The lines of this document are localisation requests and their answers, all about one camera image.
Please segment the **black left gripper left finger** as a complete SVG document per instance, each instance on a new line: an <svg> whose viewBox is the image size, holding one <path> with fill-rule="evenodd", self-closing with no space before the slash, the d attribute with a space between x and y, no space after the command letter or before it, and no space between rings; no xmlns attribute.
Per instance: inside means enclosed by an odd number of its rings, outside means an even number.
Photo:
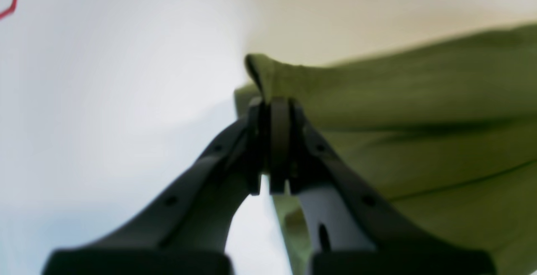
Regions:
<svg viewBox="0 0 537 275"><path fill-rule="evenodd" d="M86 246L56 250L45 275L233 275L232 219L260 192L262 99L219 133L194 164L138 215Z"/></svg>

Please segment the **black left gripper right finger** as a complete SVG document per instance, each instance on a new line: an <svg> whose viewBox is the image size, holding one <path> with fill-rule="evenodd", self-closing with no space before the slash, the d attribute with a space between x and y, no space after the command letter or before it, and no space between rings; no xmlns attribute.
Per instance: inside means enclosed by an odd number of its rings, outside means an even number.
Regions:
<svg viewBox="0 0 537 275"><path fill-rule="evenodd" d="M271 191L288 182L313 253L307 275L494 275L488 254L410 222L337 156L295 100L270 103Z"/></svg>

